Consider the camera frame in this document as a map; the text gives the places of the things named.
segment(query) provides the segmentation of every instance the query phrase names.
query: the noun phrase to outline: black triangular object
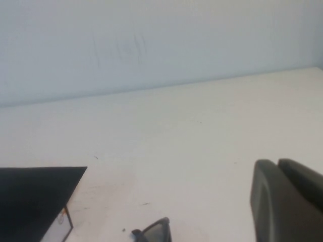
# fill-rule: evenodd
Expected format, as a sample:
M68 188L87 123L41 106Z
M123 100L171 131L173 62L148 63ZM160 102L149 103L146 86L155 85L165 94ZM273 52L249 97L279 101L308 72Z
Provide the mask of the black triangular object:
M40 242L85 170L0 168L0 241Z

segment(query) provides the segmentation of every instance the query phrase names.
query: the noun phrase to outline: dark gray plastic object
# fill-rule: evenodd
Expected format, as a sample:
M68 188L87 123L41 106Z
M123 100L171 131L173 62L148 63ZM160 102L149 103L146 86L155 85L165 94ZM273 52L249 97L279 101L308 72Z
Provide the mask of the dark gray plastic object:
M165 217L152 225L148 226L143 231L135 229L132 234L135 236L135 242L172 242L170 229L170 220Z
M251 209L258 242L322 242L323 176L290 159L259 160Z

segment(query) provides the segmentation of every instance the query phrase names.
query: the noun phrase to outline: scuff mark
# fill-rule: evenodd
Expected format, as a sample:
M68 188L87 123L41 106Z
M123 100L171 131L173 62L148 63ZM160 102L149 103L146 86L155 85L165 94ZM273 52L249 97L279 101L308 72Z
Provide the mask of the scuff mark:
M144 46L144 49L145 49L145 53L147 54L146 40L145 40L145 38L143 37L142 33L140 34L140 37L141 37L141 39L142 39L142 43L143 43L143 46Z
M117 43L117 50L118 50L119 58L120 58L120 60L122 60L122 56L121 56L121 51L120 51L119 43Z
M139 44L138 39L137 39L137 36L135 34L133 35L133 37L135 39L135 45L136 45L137 51L138 51L138 56L137 56L138 63L141 64L141 61L140 61L141 60L141 48L140 48L140 44Z
M96 58L96 64L97 64L97 67L99 69L101 69L100 58L99 58L99 55L97 53L97 47L96 47L96 41L95 41L94 33L92 33L92 40L93 40L93 47L94 47L94 55L95 55L95 58Z

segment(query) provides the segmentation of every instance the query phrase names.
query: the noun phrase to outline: gray plastic part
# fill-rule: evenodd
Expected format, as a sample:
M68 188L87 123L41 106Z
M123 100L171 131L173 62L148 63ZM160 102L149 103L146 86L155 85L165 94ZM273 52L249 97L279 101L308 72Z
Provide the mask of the gray plastic part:
M269 160L254 167L251 209L258 242L322 242L323 215Z

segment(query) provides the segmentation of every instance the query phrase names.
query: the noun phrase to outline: white table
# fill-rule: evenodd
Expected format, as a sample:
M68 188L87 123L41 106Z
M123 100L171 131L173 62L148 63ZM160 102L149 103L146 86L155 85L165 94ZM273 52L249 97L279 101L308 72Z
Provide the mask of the white table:
M0 109L1 166L88 166L68 242L132 241L164 216L174 242L255 241L255 160L323 172L322 144L317 68Z

